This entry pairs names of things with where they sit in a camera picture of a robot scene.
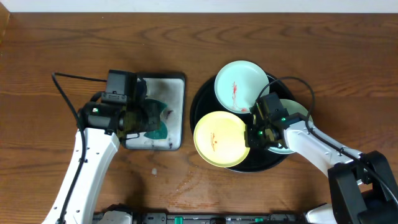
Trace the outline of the yellow plate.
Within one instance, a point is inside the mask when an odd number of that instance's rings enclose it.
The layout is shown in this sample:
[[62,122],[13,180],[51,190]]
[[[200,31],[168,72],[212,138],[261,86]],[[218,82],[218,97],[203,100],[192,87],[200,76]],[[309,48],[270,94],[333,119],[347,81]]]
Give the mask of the yellow plate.
[[199,155],[213,166],[236,166],[249,154],[244,138],[245,127],[245,123],[232,113],[208,113],[195,126],[195,148]]

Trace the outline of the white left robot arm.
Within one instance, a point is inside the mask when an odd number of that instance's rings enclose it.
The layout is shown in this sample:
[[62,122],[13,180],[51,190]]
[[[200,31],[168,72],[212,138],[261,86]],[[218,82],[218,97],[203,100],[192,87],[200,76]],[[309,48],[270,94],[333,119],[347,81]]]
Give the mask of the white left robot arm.
[[89,101],[78,116],[72,159],[44,223],[91,223],[105,174],[119,147],[158,149],[150,134],[162,129],[165,104]]

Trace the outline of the green scrubbing sponge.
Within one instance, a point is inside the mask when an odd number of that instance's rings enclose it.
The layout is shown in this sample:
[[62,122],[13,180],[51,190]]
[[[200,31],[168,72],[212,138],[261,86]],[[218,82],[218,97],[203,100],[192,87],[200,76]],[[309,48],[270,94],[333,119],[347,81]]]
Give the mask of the green scrubbing sponge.
[[146,99],[145,105],[151,109],[149,118],[154,124],[151,125],[150,131],[145,132],[144,136],[153,140],[166,139],[168,131],[161,117],[164,110],[167,108],[167,104],[155,99]]

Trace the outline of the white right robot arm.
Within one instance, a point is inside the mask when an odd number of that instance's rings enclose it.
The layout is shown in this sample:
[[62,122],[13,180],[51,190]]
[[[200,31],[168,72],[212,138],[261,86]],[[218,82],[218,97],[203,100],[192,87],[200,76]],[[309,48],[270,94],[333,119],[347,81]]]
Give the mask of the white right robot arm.
[[386,157],[363,153],[321,132],[308,115],[288,114],[281,104],[256,104],[246,126],[249,146],[284,146],[328,178],[331,204],[305,214],[308,223],[397,223],[397,182]]

